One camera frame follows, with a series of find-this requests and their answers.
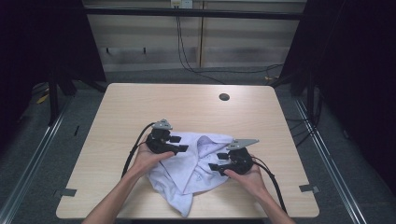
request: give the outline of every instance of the power outlet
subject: power outlet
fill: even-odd
[[[181,7],[182,8],[192,8],[192,0],[182,0]]]
[[[181,0],[171,0],[171,8],[181,8]]]

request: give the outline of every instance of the white cloth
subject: white cloth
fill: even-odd
[[[181,137],[180,142],[173,145],[188,145],[189,148],[158,163],[148,173],[148,179],[152,187],[186,217],[193,193],[213,189],[228,179],[227,175],[211,171],[208,164],[221,163],[217,153],[227,153],[226,147],[233,138],[216,133],[171,132],[171,135]]]

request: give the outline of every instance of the forearm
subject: forearm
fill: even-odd
[[[276,203],[273,197],[268,193],[267,190],[262,189],[254,194],[257,202],[264,209],[265,214],[270,218],[274,224],[289,224],[295,223]]]
[[[141,174],[133,169],[128,171],[116,187],[88,214],[83,223],[113,223],[140,176]]]

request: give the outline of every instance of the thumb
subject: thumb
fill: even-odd
[[[234,180],[239,182],[240,175],[237,174],[236,172],[234,172],[233,170],[225,170],[224,174],[226,174],[228,177],[230,177],[230,178],[232,178],[232,179],[234,179]]]
[[[161,154],[157,154],[157,157],[158,157],[159,161],[171,158],[173,156],[175,156],[175,153],[173,151],[167,151],[167,152],[164,152],[164,153],[161,153]]]

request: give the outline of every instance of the wooden table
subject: wooden table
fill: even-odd
[[[219,95],[227,93],[230,100]],[[274,89],[264,86],[111,84],[101,103],[76,167],[67,184],[74,197],[63,196],[59,218],[84,218],[120,180],[123,165],[137,136],[152,121],[167,119],[175,132],[224,133],[255,138],[249,153],[268,165],[280,186],[291,217],[315,217],[318,206],[307,185],[301,160]],[[265,172],[264,181],[276,197]],[[141,178],[120,211],[125,218],[180,218]],[[190,218],[266,217],[241,186],[225,184],[194,196]]]

